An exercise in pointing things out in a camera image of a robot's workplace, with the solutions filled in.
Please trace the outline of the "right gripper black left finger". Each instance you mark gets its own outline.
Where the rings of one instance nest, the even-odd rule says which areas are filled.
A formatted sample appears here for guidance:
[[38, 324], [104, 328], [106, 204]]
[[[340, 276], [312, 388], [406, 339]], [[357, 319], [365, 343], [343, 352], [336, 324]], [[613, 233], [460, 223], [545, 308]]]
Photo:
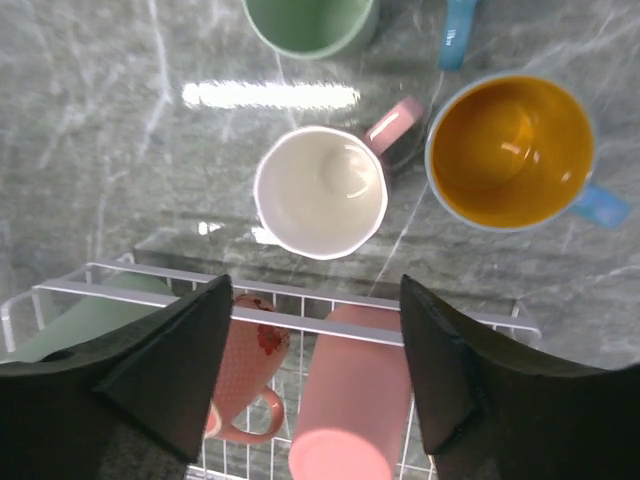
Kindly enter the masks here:
[[1, 367], [5, 479], [182, 479], [199, 456], [233, 306], [221, 275], [36, 362]]

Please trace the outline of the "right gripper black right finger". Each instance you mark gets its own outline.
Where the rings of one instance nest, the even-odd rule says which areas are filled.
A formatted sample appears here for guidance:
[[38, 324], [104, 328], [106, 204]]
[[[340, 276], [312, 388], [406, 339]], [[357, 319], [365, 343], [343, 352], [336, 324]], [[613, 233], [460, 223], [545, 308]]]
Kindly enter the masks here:
[[411, 277], [400, 322], [424, 452], [442, 479], [635, 479], [639, 368], [526, 346]]

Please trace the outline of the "tall pink plastic cup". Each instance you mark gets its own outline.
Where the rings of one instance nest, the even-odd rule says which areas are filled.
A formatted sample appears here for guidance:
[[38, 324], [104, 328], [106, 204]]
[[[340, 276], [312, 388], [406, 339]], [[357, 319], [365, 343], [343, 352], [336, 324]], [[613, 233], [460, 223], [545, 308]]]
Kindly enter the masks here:
[[289, 451], [295, 479], [390, 479], [411, 398], [402, 348], [318, 336]]

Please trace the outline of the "orange floral mug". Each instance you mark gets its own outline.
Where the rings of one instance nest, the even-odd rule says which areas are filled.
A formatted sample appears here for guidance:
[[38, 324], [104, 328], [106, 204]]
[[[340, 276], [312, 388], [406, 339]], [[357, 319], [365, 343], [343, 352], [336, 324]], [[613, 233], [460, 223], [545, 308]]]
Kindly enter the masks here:
[[[289, 347], [290, 334], [285, 328], [244, 320], [231, 322], [210, 404], [206, 438], [251, 445], [267, 442], [278, 433], [285, 407], [269, 382]], [[233, 420], [258, 397], [266, 401], [270, 411], [266, 432], [252, 433], [235, 427]]]

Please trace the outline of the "pink mug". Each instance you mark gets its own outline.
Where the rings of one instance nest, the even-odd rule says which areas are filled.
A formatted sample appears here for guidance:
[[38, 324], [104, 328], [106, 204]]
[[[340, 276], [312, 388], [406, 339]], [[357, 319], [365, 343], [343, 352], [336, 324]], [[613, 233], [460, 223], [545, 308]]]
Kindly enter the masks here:
[[355, 252], [378, 231], [388, 208], [382, 156], [423, 114], [407, 97], [361, 136], [319, 125], [281, 136], [255, 173], [262, 227], [277, 245], [306, 258]]

